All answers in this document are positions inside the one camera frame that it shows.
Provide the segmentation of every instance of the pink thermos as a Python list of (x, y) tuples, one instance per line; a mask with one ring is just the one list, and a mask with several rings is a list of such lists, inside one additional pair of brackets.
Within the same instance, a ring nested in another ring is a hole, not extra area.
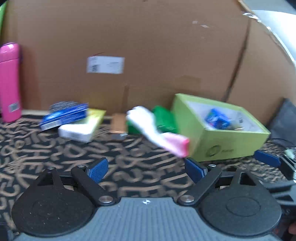
[(8, 43), (0, 48), (0, 107), (4, 122), (21, 117), (19, 90), (20, 46)]

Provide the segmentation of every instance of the blue item in box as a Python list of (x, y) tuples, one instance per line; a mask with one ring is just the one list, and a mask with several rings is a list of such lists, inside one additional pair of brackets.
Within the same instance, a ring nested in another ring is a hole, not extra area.
[(80, 104), (71, 108), (66, 108), (43, 117), (40, 122), (41, 130), (48, 130), (57, 126), (65, 125), (74, 121), (86, 118), (88, 104)]
[(205, 121), (216, 129), (222, 130), (227, 129), (231, 124), (227, 116), (217, 109), (211, 109), (211, 111), (205, 118)]

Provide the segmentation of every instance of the lime green box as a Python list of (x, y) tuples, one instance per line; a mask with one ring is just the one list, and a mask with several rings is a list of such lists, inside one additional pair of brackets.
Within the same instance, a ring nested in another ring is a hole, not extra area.
[[(216, 108), (242, 127), (241, 131), (218, 130), (204, 119)], [(172, 106), (179, 134), (190, 139), (189, 156), (196, 161), (213, 161), (251, 156), (270, 132), (244, 108), (220, 101), (176, 94)]]

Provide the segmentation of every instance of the barcode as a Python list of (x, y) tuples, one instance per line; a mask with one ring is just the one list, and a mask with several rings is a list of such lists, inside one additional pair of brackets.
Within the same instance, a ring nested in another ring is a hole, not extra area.
[(18, 110), (20, 108), (18, 102), (14, 103), (14, 104), (11, 104), (8, 106), (9, 108), (9, 112), (14, 112), (16, 110)]
[(95, 64), (91, 66), (90, 72), (97, 73), (99, 71), (99, 64)]
[(60, 126), (60, 125), (61, 125), (61, 121), (56, 120), (56, 121), (54, 121), (54, 122), (51, 122), (51, 123), (48, 123), (48, 124), (42, 125), (42, 126), (41, 126), (41, 129), (42, 129), (43, 131), (45, 131), (45, 130), (47, 130), (47, 129), (54, 128), (54, 127), (56, 127), (56, 126)]

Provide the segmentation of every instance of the patterned carpet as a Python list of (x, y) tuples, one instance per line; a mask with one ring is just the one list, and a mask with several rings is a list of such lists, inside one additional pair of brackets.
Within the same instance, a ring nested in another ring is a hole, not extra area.
[[(104, 122), (93, 142), (83, 144), (60, 138), (57, 130), (40, 132), (38, 116), (23, 116), (15, 123), (0, 124), (0, 222), (15, 230), (10, 211), (15, 200), (45, 168), (59, 171), (106, 157), (109, 171), (100, 183), (117, 196), (177, 198), (193, 182), (184, 171), (182, 159), (156, 147), (142, 136), (112, 142), (109, 124)], [(272, 143), (263, 149), (278, 154)], [(252, 157), (213, 162), (222, 168), (246, 167), (263, 181), (284, 180), (278, 169)]]

